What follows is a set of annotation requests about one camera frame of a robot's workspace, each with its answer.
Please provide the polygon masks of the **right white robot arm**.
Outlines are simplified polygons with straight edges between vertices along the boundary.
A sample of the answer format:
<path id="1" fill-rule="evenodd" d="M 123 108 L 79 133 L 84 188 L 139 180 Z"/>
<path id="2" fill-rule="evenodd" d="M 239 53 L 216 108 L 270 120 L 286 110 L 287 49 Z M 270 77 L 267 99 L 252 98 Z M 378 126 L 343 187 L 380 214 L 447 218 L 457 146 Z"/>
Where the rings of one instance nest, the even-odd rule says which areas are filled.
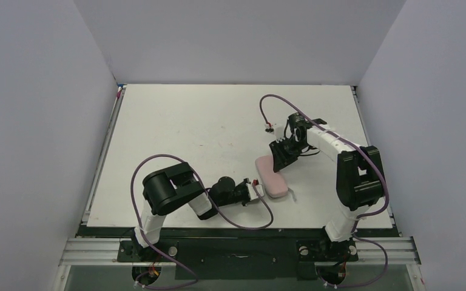
<path id="1" fill-rule="evenodd" d="M 385 196 L 379 150 L 353 143 L 331 129 L 320 118 L 307 120 L 299 113 L 288 116 L 282 131 L 269 144 L 272 171 L 277 173 L 304 154 L 316 149 L 336 165 L 336 193 L 340 210 L 324 227 L 331 242 L 349 240 L 362 215 Z"/>

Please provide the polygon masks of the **pink umbrella case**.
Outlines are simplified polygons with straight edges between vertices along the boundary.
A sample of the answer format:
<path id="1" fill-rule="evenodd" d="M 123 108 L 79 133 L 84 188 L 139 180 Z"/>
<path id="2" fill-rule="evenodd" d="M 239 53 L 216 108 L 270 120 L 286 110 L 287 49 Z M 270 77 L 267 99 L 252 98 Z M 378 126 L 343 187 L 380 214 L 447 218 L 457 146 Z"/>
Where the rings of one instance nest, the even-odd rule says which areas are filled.
<path id="1" fill-rule="evenodd" d="M 274 171 L 273 166 L 272 155 L 261 156 L 255 160 L 258 181 L 263 186 L 265 195 L 268 195 L 271 199 L 283 199 L 289 196 L 292 201 L 297 202 L 295 193 L 287 185 L 283 175 Z"/>

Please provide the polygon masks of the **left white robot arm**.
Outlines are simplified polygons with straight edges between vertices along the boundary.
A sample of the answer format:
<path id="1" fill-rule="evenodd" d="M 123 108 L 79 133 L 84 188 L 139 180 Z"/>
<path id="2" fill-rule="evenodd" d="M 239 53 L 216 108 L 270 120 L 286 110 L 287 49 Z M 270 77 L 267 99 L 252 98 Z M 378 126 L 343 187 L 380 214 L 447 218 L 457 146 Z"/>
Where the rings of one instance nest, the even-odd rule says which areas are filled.
<path id="1" fill-rule="evenodd" d="M 197 218 L 204 221 L 218 215 L 219 207 L 239 203 L 245 206 L 263 196 L 262 186 L 254 180 L 245 178 L 236 184 L 231 177 L 223 176 L 206 189 L 194 174 L 184 162 L 152 172 L 143 179 L 144 209 L 141 225 L 135 228 L 133 237 L 140 248 L 156 244 L 166 217 L 184 205 L 189 205 Z"/>

